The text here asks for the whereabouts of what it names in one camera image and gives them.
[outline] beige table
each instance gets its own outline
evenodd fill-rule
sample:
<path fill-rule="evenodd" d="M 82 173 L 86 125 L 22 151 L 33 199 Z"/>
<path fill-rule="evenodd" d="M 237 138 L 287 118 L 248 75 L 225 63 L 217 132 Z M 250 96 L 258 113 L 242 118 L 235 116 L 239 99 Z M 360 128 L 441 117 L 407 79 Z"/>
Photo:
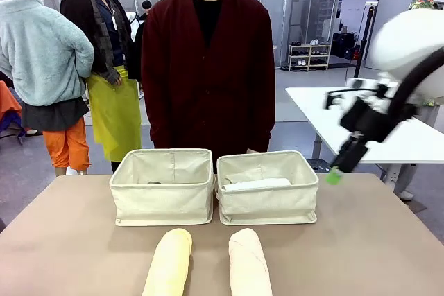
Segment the beige table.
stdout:
<path fill-rule="evenodd" d="M 57 179 L 0 234 L 1 296 L 140 296 L 170 227 L 116 227 L 108 176 Z M 444 247 L 375 176 L 321 187 L 315 225 L 253 227 L 274 296 L 442 296 Z M 186 295 L 230 296 L 228 239 L 187 227 Z"/>

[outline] orange cloth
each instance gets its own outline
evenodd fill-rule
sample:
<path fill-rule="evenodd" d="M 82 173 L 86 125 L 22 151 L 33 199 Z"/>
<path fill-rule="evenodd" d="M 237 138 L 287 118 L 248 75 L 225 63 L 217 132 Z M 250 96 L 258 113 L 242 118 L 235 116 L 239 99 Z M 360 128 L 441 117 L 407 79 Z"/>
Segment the orange cloth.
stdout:
<path fill-rule="evenodd" d="M 55 168 L 88 169 L 89 147 L 83 117 L 66 131 L 43 132 L 44 142 Z"/>
<path fill-rule="evenodd" d="M 4 81 L 0 81 L 0 120 L 2 120 L 5 112 L 7 111 L 17 111 L 17 113 L 22 116 L 21 105 L 11 94 L 6 86 L 6 83 Z"/>

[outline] human hand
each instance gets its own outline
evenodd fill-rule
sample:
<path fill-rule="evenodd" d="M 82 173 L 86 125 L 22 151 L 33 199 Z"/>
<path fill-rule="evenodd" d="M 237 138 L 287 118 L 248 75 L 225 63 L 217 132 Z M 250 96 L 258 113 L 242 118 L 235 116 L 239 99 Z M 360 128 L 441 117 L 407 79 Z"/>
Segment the human hand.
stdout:
<path fill-rule="evenodd" d="M 122 84 L 122 77 L 121 76 L 117 77 L 116 82 L 114 84 L 116 86 L 120 86 Z"/>

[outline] dark red cardigan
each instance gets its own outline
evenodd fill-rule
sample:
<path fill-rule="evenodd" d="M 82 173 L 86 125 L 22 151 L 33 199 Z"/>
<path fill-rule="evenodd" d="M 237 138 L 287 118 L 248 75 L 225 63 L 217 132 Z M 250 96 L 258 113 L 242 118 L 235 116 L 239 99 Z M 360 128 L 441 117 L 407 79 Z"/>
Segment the dark red cardigan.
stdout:
<path fill-rule="evenodd" d="M 257 0 L 222 0 L 208 49 L 193 0 L 150 11 L 142 84 L 156 148 L 207 148 L 214 160 L 265 152 L 275 123 L 271 22 Z"/>

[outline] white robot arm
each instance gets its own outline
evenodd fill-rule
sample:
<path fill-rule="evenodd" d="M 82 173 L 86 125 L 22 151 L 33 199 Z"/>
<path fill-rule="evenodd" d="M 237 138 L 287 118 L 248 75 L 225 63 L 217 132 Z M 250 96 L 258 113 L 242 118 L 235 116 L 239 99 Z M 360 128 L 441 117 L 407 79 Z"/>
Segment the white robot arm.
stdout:
<path fill-rule="evenodd" d="M 384 24 L 370 49 L 378 69 L 398 82 L 433 52 L 444 47 L 444 11 L 410 10 Z M 444 102 L 444 67 L 435 70 L 416 87 L 426 100 Z"/>
<path fill-rule="evenodd" d="M 394 94 L 387 94 L 389 87 L 379 83 L 344 114 L 340 124 L 352 134 L 332 162 L 344 173 L 361 161 L 369 141 L 384 142 L 399 123 L 417 113 L 408 103 L 413 94 L 444 101 L 444 12 L 417 9 L 398 15 L 382 27 L 370 56 L 385 77 L 400 84 Z M 328 94 L 326 108 L 333 104 L 331 93 L 338 92 Z"/>

